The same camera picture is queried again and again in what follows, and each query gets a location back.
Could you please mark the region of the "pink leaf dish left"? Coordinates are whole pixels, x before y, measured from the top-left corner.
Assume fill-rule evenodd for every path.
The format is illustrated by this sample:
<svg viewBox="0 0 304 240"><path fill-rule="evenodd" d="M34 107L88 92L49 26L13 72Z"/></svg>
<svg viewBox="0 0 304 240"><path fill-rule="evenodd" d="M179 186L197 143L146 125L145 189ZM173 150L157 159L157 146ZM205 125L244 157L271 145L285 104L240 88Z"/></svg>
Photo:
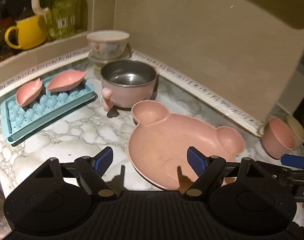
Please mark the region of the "pink leaf dish left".
<svg viewBox="0 0 304 240"><path fill-rule="evenodd" d="M38 78L21 86L15 94L17 104L25 107L34 102L41 92L42 85L43 82Z"/></svg>

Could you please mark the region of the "pink steel-lined handled bowl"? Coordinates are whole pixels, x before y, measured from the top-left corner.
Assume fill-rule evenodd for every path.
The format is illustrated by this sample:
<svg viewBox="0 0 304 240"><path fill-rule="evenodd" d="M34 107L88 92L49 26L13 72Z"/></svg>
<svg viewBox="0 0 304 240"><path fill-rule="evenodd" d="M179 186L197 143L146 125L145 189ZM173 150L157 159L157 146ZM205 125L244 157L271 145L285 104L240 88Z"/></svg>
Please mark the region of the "pink steel-lined handled bowl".
<svg viewBox="0 0 304 240"><path fill-rule="evenodd" d="M102 105L105 111L114 106L131 108L152 97L158 70L135 60L120 60L106 64L100 70Z"/></svg>

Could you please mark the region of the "yellow mug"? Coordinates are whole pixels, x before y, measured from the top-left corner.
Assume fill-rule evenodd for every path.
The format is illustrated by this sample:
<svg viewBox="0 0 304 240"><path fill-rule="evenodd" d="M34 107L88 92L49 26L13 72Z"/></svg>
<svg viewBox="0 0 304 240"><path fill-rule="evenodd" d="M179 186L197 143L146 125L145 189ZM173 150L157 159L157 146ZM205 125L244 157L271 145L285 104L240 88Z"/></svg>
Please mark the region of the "yellow mug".
<svg viewBox="0 0 304 240"><path fill-rule="evenodd" d="M11 32L15 32L17 44L9 40ZM48 32L43 15L34 15L17 21L16 25L10 26L5 32L5 42L12 49L29 50L47 41Z"/></svg>

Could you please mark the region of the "pink bear-shaped plate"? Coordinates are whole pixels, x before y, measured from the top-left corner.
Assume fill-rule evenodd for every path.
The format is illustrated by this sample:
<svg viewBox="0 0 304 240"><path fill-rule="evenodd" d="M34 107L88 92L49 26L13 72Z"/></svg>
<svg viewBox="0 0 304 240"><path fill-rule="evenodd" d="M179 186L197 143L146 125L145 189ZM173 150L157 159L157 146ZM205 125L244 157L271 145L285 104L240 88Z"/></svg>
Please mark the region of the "pink bear-shaped plate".
<svg viewBox="0 0 304 240"><path fill-rule="evenodd" d="M144 100L131 108L137 123L128 140L128 156L136 171L165 190L185 192L198 178L187 161L193 146L205 156L234 161L245 141L232 127L215 128L196 118L172 114L161 103Z"/></svg>

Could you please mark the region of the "blue ice cube tray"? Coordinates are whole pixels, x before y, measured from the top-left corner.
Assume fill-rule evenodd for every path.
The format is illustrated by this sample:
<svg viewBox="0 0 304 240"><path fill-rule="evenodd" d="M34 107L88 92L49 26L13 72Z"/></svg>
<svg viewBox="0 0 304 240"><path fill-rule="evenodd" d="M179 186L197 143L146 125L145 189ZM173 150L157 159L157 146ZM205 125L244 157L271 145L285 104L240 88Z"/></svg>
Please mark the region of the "blue ice cube tray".
<svg viewBox="0 0 304 240"><path fill-rule="evenodd" d="M15 94L1 103L2 135L9 144L16 144L61 115L67 114L96 98L94 85L85 78L76 88L70 91L49 92L46 87L56 75L40 78L43 82L41 92L36 100L28 106L19 106Z"/></svg>

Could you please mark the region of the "cream round bowl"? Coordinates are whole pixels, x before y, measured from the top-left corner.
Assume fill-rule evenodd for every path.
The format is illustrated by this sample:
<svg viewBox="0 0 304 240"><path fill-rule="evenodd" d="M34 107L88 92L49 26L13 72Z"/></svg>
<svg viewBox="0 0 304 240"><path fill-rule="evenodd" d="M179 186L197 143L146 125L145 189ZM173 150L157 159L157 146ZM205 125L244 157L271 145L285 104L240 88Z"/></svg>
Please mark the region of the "cream round bowl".
<svg viewBox="0 0 304 240"><path fill-rule="evenodd" d="M300 122L291 115L286 116L285 122L294 133L296 148L300 147L304 143L304 128Z"/></svg>

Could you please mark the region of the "pink leaf dish right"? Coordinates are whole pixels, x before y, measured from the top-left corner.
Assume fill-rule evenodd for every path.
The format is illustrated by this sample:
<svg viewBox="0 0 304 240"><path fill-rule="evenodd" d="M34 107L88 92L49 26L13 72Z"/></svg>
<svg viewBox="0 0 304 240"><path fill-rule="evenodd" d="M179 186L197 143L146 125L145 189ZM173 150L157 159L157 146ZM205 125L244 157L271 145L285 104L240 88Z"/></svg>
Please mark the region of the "pink leaf dish right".
<svg viewBox="0 0 304 240"><path fill-rule="evenodd" d="M86 71L67 70L57 74L47 85L49 92L67 92L76 88L84 79Z"/></svg>

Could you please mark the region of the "green glass pitcher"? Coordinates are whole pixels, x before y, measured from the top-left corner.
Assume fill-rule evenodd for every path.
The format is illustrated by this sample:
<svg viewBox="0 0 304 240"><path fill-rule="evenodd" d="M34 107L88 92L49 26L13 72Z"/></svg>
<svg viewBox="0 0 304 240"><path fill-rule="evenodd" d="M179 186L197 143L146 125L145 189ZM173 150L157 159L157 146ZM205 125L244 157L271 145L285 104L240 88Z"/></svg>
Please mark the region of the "green glass pitcher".
<svg viewBox="0 0 304 240"><path fill-rule="evenodd" d="M87 29L86 0L31 0L32 10L45 18L49 37L59 40Z"/></svg>

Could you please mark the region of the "pink leaf dish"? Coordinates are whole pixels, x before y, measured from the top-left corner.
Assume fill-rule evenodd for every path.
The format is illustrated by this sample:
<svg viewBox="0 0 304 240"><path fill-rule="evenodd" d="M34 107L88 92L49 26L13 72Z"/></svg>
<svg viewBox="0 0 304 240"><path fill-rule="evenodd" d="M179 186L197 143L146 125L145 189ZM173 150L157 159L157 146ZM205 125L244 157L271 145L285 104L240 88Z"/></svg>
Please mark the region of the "pink leaf dish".
<svg viewBox="0 0 304 240"><path fill-rule="evenodd" d="M76 88L84 79L86 71L67 70L57 74L47 85L49 92L67 92Z"/></svg>
<svg viewBox="0 0 304 240"><path fill-rule="evenodd" d="M38 78L21 86L15 94L17 104L25 107L34 102L41 92L42 85L43 82Z"/></svg>

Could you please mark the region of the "white floral ceramic bowl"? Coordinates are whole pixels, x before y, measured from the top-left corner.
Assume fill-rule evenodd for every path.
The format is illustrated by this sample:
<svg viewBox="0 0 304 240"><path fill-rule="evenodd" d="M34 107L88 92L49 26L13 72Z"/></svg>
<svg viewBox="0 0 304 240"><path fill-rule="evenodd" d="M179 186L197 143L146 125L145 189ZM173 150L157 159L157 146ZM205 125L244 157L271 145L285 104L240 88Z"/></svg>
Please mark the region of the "white floral ceramic bowl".
<svg viewBox="0 0 304 240"><path fill-rule="evenodd" d="M88 58L96 63L110 63L131 57L131 48L128 43L130 34L120 30L100 30L89 33Z"/></svg>

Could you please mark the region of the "pink round bowl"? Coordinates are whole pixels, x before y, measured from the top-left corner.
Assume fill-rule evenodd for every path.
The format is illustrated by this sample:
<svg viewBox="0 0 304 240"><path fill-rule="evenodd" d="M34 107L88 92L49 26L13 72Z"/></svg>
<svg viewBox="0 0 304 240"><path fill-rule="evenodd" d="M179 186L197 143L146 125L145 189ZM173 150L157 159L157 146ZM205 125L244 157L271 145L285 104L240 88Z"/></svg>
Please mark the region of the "pink round bowl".
<svg viewBox="0 0 304 240"><path fill-rule="evenodd" d="M261 137L261 144L274 159L280 159L296 149L294 133L284 121L276 117L268 120Z"/></svg>

